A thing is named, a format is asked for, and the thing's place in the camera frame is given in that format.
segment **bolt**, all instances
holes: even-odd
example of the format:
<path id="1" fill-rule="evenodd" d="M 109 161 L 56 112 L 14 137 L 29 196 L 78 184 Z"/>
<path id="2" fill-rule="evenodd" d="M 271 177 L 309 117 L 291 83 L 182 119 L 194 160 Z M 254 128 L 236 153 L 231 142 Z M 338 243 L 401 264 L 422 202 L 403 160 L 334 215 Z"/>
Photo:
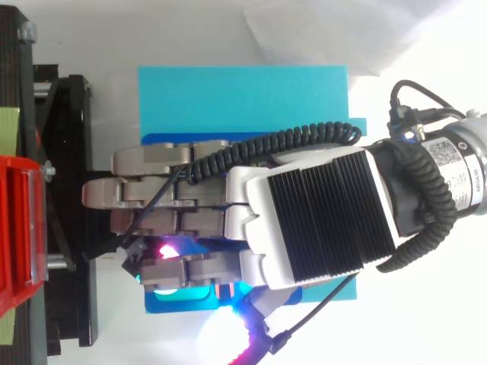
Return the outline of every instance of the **bolt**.
<path id="1" fill-rule="evenodd" d="M 86 80 L 84 81 L 84 96 L 85 97 L 92 97 L 93 96 L 93 89 L 91 87 L 91 84 L 87 82 Z"/>
<path id="2" fill-rule="evenodd" d="M 18 39 L 22 43 L 35 44 L 37 42 L 37 27 L 36 24 L 31 21 L 25 21 L 22 23 L 18 30 Z"/>
<path id="3" fill-rule="evenodd" d="M 423 128 L 423 124 L 413 126 L 411 132 L 414 134 L 416 141 L 425 140 L 425 129 Z"/>
<path id="4" fill-rule="evenodd" d="M 51 180 L 53 179 L 53 176 L 56 174 L 56 168 L 52 166 L 51 161 L 46 161 L 43 168 L 43 175 L 44 179 L 50 183 Z"/>
<path id="5" fill-rule="evenodd" d="M 480 111 L 478 111 L 477 109 L 471 109 L 466 112 L 467 118 L 476 118 L 478 116 L 480 116 Z"/>

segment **pink light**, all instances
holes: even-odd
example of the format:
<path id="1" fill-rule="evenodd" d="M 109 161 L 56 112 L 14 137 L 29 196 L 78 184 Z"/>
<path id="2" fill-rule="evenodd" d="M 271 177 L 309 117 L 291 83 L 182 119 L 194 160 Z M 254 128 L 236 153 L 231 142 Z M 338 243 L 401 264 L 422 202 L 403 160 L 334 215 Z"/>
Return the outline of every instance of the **pink light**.
<path id="1" fill-rule="evenodd" d="M 169 245 L 162 246 L 161 249 L 159 249 L 159 253 L 162 255 L 163 259 L 170 259 L 180 255 L 172 246 Z"/>
<path id="2" fill-rule="evenodd" d="M 169 245 L 164 245 L 159 249 L 159 253 L 162 255 L 162 259 L 170 259 L 172 257 L 177 257 L 180 254 L 177 253 L 177 251 Z M 154 291 L 156 294 L 159 295 L 169 295 L 169 294 L 174 294 L 177 292 L 177 289 L 171 289 L 171 290 L 155 290 Z"/>

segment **black coiled cord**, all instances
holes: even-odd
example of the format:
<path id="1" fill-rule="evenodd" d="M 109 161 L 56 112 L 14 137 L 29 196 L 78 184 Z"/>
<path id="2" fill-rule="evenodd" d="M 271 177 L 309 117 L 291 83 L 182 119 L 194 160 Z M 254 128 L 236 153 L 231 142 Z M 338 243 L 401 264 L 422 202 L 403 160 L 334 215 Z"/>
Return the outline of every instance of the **black coiled cord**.
<path id="1" fill-rule="evenodd" d="M 210 177 L 227 173 L 232 167 L 248 165 L 253 160 L 271 154 L 323 143 L 349 146 L 357 143 L 361 136 L 359 128 L 341 122 L 311 124 L 270 133 L 235 143 L 189 163 L 185 170 L 186 179 L 190 185 L 195 185 Z"/>
<path id="2" fill-rule="evenodd" d="M 378 265 L 377 269 L 386 273 L 404 268 L 436 249 L 453 228 L 457 220 L 457 208 L 443 176 L 424 155 L 425 151 L 413 150 L 405 143 L 390 139 L 382 143 L 393 147 L 396 160 L 412 177 L 435 217 L 435 222 L 427 224 L 421 232 L 399 246 L 387 261 Z"/>

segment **label sticker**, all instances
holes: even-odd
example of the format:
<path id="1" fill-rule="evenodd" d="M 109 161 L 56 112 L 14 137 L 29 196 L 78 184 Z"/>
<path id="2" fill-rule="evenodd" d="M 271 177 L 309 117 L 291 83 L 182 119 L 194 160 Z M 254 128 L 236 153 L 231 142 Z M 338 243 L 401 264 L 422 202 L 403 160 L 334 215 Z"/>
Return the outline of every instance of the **label sticker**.
<path id="1" fill-rule="evenodd" d="M 445 137 L 424 142 L 422 145 L 438 165 L 444 181 L 450 188 L 457 210 L 467 209 L 472 201 L 472 180 L 457 147 Z"/>
<path id="2" fill-rule="evenodd" d="M 482 203 L 484 196 L 484 178 L 479 159 L 475 154 L 465 157 L 466 165 L 469 167 L 470 178 L 472 179 L 472 202 L 470 205 Z"/>

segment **white background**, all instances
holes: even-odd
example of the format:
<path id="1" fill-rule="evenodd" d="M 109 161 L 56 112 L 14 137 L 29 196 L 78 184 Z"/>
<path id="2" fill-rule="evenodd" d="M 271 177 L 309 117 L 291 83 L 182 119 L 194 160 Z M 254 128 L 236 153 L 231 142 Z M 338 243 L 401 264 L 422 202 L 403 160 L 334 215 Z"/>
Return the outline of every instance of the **white background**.
<path id="1" fill-rule="evenodd" d="M 139 143 L 137 65 L 261 65 L 243 16 L 244 0 L 22 0 L 37 24 L 36 63 L 92 84 L 94 168 L 110 167 L 117 149 Z M 387 136 L 389 92 L 402 78 L 437 91 L 457 109 L 487 111 L 486 10 L 462 2 L 379 78 L 354 84 L 350 112 L 368 119 L 365 142 Z M 431 104 L 404 91 L 401 101 Z M 358 300 L 331 303 L 276 356 L 262 363 L 485 364 L 487 290 L 485 217 L 457 223 L 441 247 L 397 273 L 358 278 Z M 119 267 L 97 260 L 100 337 L 92 348 L 62 342 L 50 365 L 198 364 L 195 339 L 209 313 L 145 315 L 143 290 Z M 280 309 L 288 328 L 313 305 Z"/>

